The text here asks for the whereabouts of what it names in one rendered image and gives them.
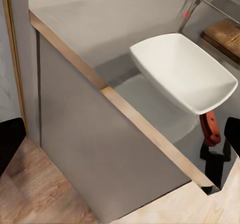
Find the cutting board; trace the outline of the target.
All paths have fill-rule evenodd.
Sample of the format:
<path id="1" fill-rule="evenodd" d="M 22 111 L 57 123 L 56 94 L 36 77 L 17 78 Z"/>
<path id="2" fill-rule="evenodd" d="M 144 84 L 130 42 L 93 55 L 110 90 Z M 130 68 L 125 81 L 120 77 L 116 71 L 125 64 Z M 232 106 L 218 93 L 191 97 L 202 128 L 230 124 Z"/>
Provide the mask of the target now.
<path id="1" fill-rule="evenodd" d="M 201 34 L 205 40 L 240 63 L 240 25 L 227 18 L 204 30 Z"/>

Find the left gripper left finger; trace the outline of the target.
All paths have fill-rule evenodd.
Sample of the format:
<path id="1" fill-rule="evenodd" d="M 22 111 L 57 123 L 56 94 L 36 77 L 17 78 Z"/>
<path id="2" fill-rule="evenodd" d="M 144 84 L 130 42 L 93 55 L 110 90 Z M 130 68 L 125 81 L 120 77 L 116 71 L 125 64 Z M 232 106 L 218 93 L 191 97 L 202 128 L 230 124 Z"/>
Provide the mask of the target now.
<path id="1" fill-rule="evenodd" d="M 0 177 L 26 136 L 22 117 L 0 123 Z"/>

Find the bowl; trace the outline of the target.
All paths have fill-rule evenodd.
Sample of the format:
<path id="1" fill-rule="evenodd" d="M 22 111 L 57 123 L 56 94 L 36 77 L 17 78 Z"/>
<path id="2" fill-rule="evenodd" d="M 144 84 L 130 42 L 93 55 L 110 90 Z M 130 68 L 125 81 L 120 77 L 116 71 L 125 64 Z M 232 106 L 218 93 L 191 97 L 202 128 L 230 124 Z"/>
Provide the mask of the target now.
<path id="1" fill-rule="evenodd" d="M 147 81 L 187 115 L 217 108 L 239 84 L 217 60 L 180 33 L 143 40 L 130 47 L 130 54 Z"/>

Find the parer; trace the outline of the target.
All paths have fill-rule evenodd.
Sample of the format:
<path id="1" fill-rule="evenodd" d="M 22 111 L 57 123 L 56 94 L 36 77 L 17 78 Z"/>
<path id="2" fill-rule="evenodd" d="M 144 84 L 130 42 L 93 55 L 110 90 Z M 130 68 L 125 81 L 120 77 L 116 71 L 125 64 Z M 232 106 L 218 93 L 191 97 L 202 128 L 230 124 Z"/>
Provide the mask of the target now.
<path id="1" fill-rule="evenodd" d="M 217 126 L 215 114 L 213 110 L 203 114 L 204 125 L 209 135 L 208 141 L 211 144 L 218 144 L 221 141 L 219 129 Z"/>

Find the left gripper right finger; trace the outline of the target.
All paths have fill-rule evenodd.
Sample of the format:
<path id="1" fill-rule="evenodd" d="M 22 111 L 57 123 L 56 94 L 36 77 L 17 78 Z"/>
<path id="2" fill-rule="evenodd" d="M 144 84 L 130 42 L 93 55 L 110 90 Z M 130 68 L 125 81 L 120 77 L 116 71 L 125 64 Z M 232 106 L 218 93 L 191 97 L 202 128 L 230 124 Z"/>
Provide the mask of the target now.
<path id="1" fill-rule="evenodd" d="M 224 135 L 234 148 L 234 150 L 240 154 L 240 119 L 234 117 L 228 117 Z"/>

